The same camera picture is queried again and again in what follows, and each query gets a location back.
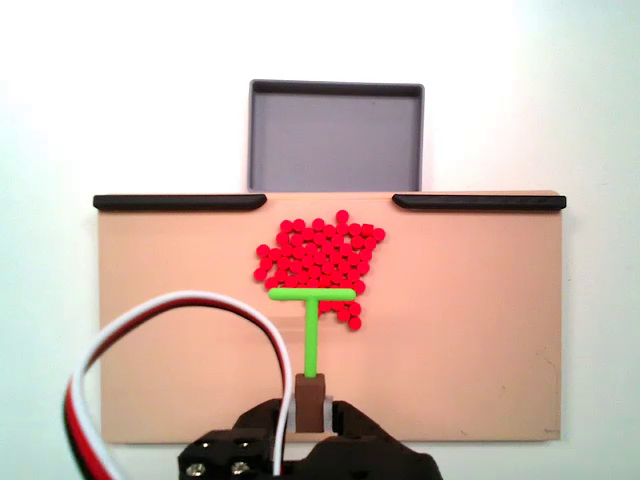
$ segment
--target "white background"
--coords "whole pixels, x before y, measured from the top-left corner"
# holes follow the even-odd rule
[[[416,448],[448,480],[639,478],[640,2],[604,0],[0,2],[0,476],[77,478],[92,196],[243,191],[253,78],[423,83],[425,189],[567,195],[562,440]],[[177,479],[179,446],[114,450]]]

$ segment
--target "green plastic rod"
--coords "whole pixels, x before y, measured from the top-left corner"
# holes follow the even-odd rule
[[[313,378],[318,373],[318,302],[349,302],[356,298],[351,288],[272,288],[271,300],[302,300],[306,302],[304,335],[304,376]]]

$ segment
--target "wooden board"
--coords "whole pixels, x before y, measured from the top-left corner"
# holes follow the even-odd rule
[[[301,372],[303,306],[268,299],[255,248],[284,219],[343,208],[387,238],[359,297],[361,330],[321,317],[327,394],[403,441],[559,438],[560,212],[415,212],[383,193],[269,194],[251,212],[101,211],[101,325],[163,293],[219,292],[270,318]],[[264,336],[205,308],[140,327],[101,375],[111,442],[190,442],[281,394]]]

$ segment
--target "red disc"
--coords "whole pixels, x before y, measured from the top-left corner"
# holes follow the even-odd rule
[[[362,227],[360,226],[359,223],[352,223],[351,225],[349,225],[349,234],[350,235],[360,235],[360,229]]]
[[[317,265],[314,265],[309,269],[309,276],[311,278],[318,278],[320,274],[322,274],[322,269]]]
[[[348,322],[350,318],[351,318],[351,315],[349,314],[349,310],[347,310],[346,308],[343,308],[342,310],[338,310],[339,321]]]
[[[366,275],[367,273],[369,273],[369,270],[371,270],[371,267],[367,262],[360,262],[356,268],[358,269],[358,273],[360,275]]]
[[[294,275],[289,275],[284,281],[284,286],[287,288],[296,288],[298,286],[298,279]]]
[[[329,255],[330,253],[335,251],[335,248],[333,247],[331,242],[324,242],[320,250],[322,250],[323,253],[326,253],[327,255]]]
[[[293,235],[291,235],[289,241],[294,247],[300,246],[302,245],[302,235],[300,235],[299,233],[294,233]]]
[[[311,268],[313,266],[313,257],[311,255],[302,257],[302,266],[304,268]]]
[[[302,262],[300,262],[300,260],[294,260],[293,262],[291,262],[291,266],[289,267],[289,269],[293,273],[298,273],[300,270],[302,270]]]
[[[360,315],[360,312],[362,312],[362,307],[360,306],[360,304],[358,302],[353,302],[349,306],[349,313],[351,315],[353,315],[354,317],[357,317],[358,315]]]
[[[293,249],[293,256],[298,260],[304,257],[305,253],[306,251],[302,245],[298,245],[296,248]]]
[[[327,236],[327,237],[332,237],[333,235],[336,234],[336,227],[334,227],[331,224],[326,224],[324,226],[324,228],[322,229],[322,232]]]
[[[372,256],[373,254],[371,253],[371,250],[362,250],[360,252],[360,260],[363,262],[368,262],[369,260],[371,260]]]
[[[332,282],[332,283],[335,283],[336,285],[340,285],[340,282],[341,282],[343,279],[344,279],[344,276],[343,276],[340,272],[338,272],[338,271],[333,272],[333,273],[331,274],[331,282]]]
[[[313,239],[313,228],[305,228],[302,230],[302,239],[305,242],[310,242]]]
[[[364,248],[368,249],[368,250],[373,250],[374,248],[376,248],[378,242],[376,242],[376,239],[373,237],[367,237],[364,239]]]
[[[364,246],[364,238],[360,235],[356,235],[351,239],[351,246],[353,248],[362,248]]]
[[[366,288],[367,286],[364,284],[362,280],[358,280],[353,284],[353,289],[358,295],[360,295],[361,293],[364,293]]]
[[[273,260],[270,258],[260,259],[260,268],[264,268],[267,272],[273,267]]]
[[[280,246],[289,243],[289,234],[280,232],[278,235],[276,235],[276,243]]]
[[[289,233],[291,230],[293,230],[293,222],[291,220],[283,220],[280,224],[280,230],[282,230],[284,233]]]
[[[321,232],[324,228],[324,220],[321,218],[316,218],[313,222],[311,222],[311,226],[316,232]]]
[[[346,223],[347,220],[349,220],[349,212],[347,212],[346,210],[340,210],[338,213],[336,213],[336,220],[339,223]]]
[[[265,278],[267,278],[267,271],[264,268],[258,268],[255,272],[253,272],[253,278],[255,278],[258,282],[262,282]]]
[[[289,265],[291,265],[291,260],[289,260],[289,257],[280,257],[278,259],[278,268],[286,270],[287,268],[289,268]]]
[[[351,317],[351,320],[349,320],[349,328],[351,330],[355,332],[357,330],[360,330],[361,326],[362,326],[362,320],[360,320],[360,317]]]
[[[293,221],[293,229],[294,229],[296,232],[301,232],[301,231],[302,231],[302,229],[303,229],[305,226],[306,226],[306,225],[305,225],[305,223],[304,223],[304,220],[302,220],[301,218],[298,218],[297,220],[294,220],[294,221]]]
[[[347,272],[347,278],[352,282],[360,280],[360,273],[357,270],[349,270]]]
[[[280,249],[280,253],[283,257],[290,257],[291,255],[293,255],[293,246],[290,243],[283,245]]]
[[[269,251],[269,258],[271,260],[278,260],[280,258],[280,249],[279,248],[272,248]]]
[[[322,232],[318,232],[313,236],[313,243],[315,243],[316,245],[322,245],[326,241],[327,237]]]
[[[268,245],[262,244],[260,245],[258,248],[256,248],[256,254],[260,257],[266,257],[267,255],[269,255],[269,252],[271,251],[271,249],[269,248]]]
[[[267,290],[271,290],[272,288],[276,288],[278,286],[278,280],[275,277],[269,277],[264,282],[264,287]]]
[[[375,238],[378,242],[381,242],[382,240],[384,240],[384,237],[386,236],[387,236],[387,232],[385,232],[381,228],[376,228],[373,231],[373,238]]]

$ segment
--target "black rubber strip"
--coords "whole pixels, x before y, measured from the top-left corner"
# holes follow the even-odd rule
[[[93,206],[103,212],[257,210],[267,202],[264,193],[239,195],[96,195]]]
[[[408,210],[559,211],[567,206],[561,195],[414,195],[396,193],[393,202]]]

